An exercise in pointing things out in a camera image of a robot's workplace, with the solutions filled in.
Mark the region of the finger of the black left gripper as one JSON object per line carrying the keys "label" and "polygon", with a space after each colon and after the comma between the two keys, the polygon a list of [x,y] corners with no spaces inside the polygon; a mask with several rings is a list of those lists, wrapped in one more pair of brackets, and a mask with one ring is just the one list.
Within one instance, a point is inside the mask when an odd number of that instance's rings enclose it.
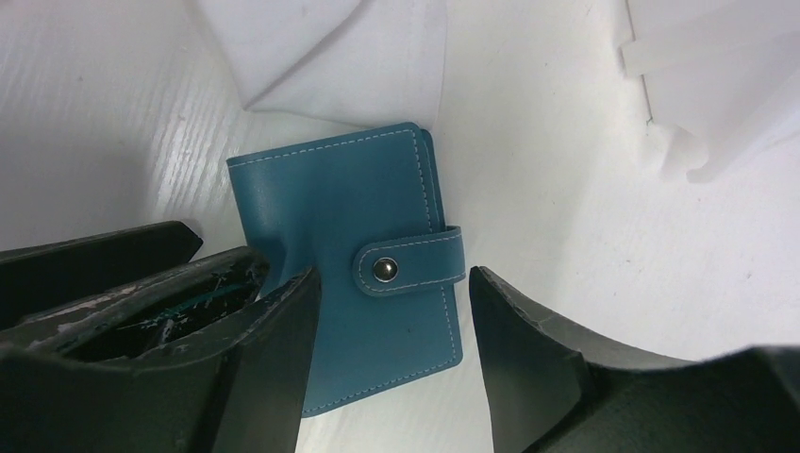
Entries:
{"label": "finger of the black left gripper", "polygon": [[1,328],[189,262],[204,241],[180,221],[1,253]]}

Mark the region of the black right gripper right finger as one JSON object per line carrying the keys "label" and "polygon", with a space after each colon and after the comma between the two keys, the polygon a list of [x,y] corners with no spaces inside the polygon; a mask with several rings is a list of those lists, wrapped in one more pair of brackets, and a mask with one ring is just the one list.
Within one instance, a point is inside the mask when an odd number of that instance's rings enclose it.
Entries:
{"label": "black right gripper right finger", "polygon": [[795,452],[799,350],[684,361],[623,344],[484,266],[469,296],[497,452]]}

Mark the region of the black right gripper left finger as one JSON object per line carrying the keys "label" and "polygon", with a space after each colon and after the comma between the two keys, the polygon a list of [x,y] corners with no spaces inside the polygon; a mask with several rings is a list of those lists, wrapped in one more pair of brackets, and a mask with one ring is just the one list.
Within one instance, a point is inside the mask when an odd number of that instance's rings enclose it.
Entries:
{"label": "black right gripper left finger", "polygon": [[292,452],[321,279],[242,246],[1,333],[5,452]]}

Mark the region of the blue leather card holder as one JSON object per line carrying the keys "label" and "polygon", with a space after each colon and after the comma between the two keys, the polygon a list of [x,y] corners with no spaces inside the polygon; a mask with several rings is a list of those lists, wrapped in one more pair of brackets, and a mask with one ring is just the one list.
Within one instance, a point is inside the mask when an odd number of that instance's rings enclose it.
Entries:
{"label": "blue leather card holder", "polygon": [[460,363],[464,246],[427,130],[383,126],[226,165],[246,243],[272,266],[264,290],[309,267],[321,277],[304,416]]}

